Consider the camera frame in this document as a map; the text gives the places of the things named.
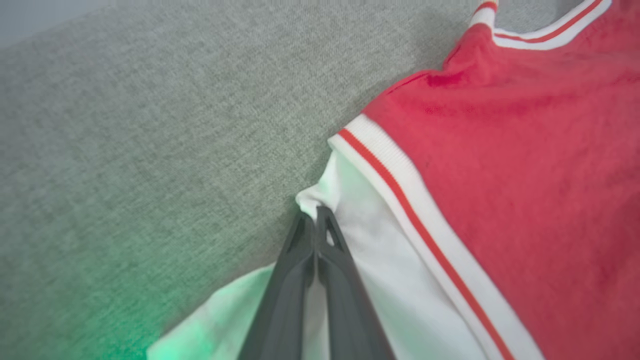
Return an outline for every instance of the white fabric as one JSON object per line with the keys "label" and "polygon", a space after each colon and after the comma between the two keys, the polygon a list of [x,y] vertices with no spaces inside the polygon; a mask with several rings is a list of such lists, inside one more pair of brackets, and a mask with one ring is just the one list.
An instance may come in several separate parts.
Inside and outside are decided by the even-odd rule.
{"label": "white fabric", "polygon": [[587,13],[583,18],[578,20],[575,24],[572,24],[558,34],[557,36],[550,38],[544,42],[537,43],[529,43],[523,42],[520,40],[512,40],[508,38],[496,37],[496,34],[504,34],[520,37],[522,39],[534,39],[540,38],[545,35],[548,35],[555,30],[558,30],[568,22],[570,22],[574,17],[576,17],[579,13],[584,11],[589,5],[593,4],[596,0],[584,0],[581,4],[573,8],[569,11],[565,16],[561,17],[558,21],[553,24],[542,28],[537,31],[533,31],[525,34],[518,34],[512,31],[507,31],[505,29],[494,29],[493,30],[493,41],[496,45],[501,47],[512,47],[514,49],[528,49],[528,50],[549,50],[555,49],[556,47],[561,47],[563,45],[568,44],[573,38],[575,38],[584,28],[586,28],[589,24],[591,24],[595,19],[597,19],[600,15],[605,13],[607,9],[611,5],[612,0],[602,0],[600,4],[598,4],[595,8],[593,8],[589,13]]}
{"label": "white fabric", "polygon": [[[472,300],[479,304],[491,326],[515,359],[544,359],[517,314],[440,212],[411,159],[377,123],[366,115],[357,116],[345,127],[345,130],[349,131],[366,148],[366,151],[371,153],[375,161],[379,162],[380,166],[391,175],[393,182],[397,185],[396,192],[391,189],[390,184],[382,178],[373,164],[369,163],[371,159],[365,159],[340,133],[331,137],[329,144],[348,159],[372,184],[376,193],[385,199],[404,231],[406,239],[413,245],[435,279],[438,279],[445,293],[478,338],[487,357],[503,358],[488,329],[472,309],[469,299],[463,296],[462,290],[454,283],[453,275],[459,277],[464,283],[473,297]],[[404,205],[401,197],[406,199]],[[416,222],[411,220],[409,210],[415,214]],[[432,251],[425,244],[419,227],[428,232],[436,249]],[[444,265],[436,258],[434,251],[442,253],[448,264],[453,267],[455,274],[448,274],[445,271]]]}
{"label": "white fabric", "polygon": [[318,184],[296,201],[314,219],[320,204],[333,210],[398,359],[486,359],[384,199],[350,161],[334,151]]}
{"label": "white fabric", "polygon": [[[390,208],[346,158],[334,151],[320,181],[296,200],[314,219],[320,204],[334,211],[398,360],[486,359]],[[216,291],[153,344],[148,358],[235,359],[271,271],[258,269]],[[317,281],[307,295],[304,338],[304,359],[329,360],[326,301]]]}
{"label": "white fabric", "polygon": [[[480,4],[484,3],[495,3],[498,5],[497,0],[489,0],[482,1],[480,0]],[[491,30],[493,30],[493,23],[495,22],[495,11],[491,8],[482,8],[474,14],[469,22],[469,27],[472,27],[475,24],[486,24]]]}

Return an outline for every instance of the fabric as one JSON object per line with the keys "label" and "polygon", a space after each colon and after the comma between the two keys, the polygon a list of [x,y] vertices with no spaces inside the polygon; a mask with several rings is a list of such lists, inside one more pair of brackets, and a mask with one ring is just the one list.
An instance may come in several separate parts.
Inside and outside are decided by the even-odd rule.
{"label": "fabric", "polygon": [[496,8],[332,144],[398,204],[489,358],[637,359],[640,4],[523,35]]}
{"label": "fabric", "polygon": [[[25,23],[10,2],[79,3],[2,1],[0,37]],[[576,2],[504,1],[498,23]],[[0,50],[3,359],[145,358],[275,260],[326,139],[439,68],[477,6],[110,3]]]}
{"label": "fabric", "polygon": [[[350,161],[334,151],[318,183],[296,201],[313,219],[320,205],[334,212],[398,359],[486,359],[384,199]],[[148,359],[235,359],[270,272],[256,270],[218,290],[153,344]],[[305,304],[304,359],[330,359],[325,309],[324,290],[316,280]]]}

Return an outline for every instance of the white ribbed trim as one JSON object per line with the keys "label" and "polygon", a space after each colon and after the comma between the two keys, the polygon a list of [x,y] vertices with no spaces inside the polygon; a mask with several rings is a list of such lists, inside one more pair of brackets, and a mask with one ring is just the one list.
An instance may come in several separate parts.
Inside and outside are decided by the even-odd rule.
{"label": "white ribbed trim", "polygon": [[[489,1],[481,1],[480,5],[483,3],[495,3],[498,6],[497,0],[489,0]],[[471,18],[469,22],[469,27],[472,27],[476,24],[486,24],[491,30],[493,30],[493,23],[495,22],[495,12],[491,8],[482,8],[474,13],[474,16]]]}
{"label": "white ribbed trim", "polygon": [[[346,129],[391,173],[420,222],[482,307],[513,357],[517,360],[544,359],[516,313],[447,223],[409,157],[379,125],[365,115],[359,115],[346,126]],[[331,137],[329,144],[351,161],[385,199],[417,253],[433,272],[477,336],[487,357],[489,359],[503,359],[487,329],[428,249],[390,186],[372,165],[339,134]]]}
{"label": "white ribbed trim", "polygon": [[600,4],[598,4],[595,8],[593,8],[589,13],[587,13],[583,18],[578,20],[575,24],[572,24],[560,34],[544,41],[544,42],[524,42],[521,40],[513,40],[508,38],[501,38],[496,35],[510,35],[514,37],[520,37],[522,39],[535,39],[547,36],[554,31],[562,28],[568,22],[570,22],[573,18],[578,16],[582,11],[592,5],[595,1],[599,0],[585,0],[580,5],[573,8],[569,11],[565,16],[561,17],[555,23],[542,28],[537,31],[533,31],[530,33],[518,34],[511,31],[507,31],[504,29],[494,29],[493,30],[493,41],[501,47],[512,47],[515,49],[529,49],[529,50],[549,50],[556,47],[560,47],[568,44],[573,38],[575,38],[584,28],[586,28],[589,24],[591,24],[595,19],[597,19],[600,15],[602,15],[611,5],[612,0],[602,0]]}

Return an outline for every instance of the gray upholstery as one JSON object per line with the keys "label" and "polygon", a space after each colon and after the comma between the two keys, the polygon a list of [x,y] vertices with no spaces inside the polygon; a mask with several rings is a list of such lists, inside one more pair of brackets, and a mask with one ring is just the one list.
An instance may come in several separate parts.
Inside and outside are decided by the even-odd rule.
{"label": "gray upholstery", "polygon": [[143,358],[272,262],[326,139],[438,68],[477,4],[419,3],[112,6],[0,51],[0,357]]}

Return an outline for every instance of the clothing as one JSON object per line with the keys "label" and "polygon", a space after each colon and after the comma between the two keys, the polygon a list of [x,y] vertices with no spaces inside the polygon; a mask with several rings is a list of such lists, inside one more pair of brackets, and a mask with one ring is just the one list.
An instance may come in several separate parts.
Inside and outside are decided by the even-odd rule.
{"label": "clothing", "polygon": [[[496,9],[330,138],[296,201],[335,213],[398,359],[638,359],[640,3],[586,0],[523,35]],[[327,359],[308,297],[305,358]],[[215,319],[241,305],[207,309],[186,320],[203,335],[180,325],[149,358],[170,342],[215,346],[167,359],[233,358],[242,330]]]}

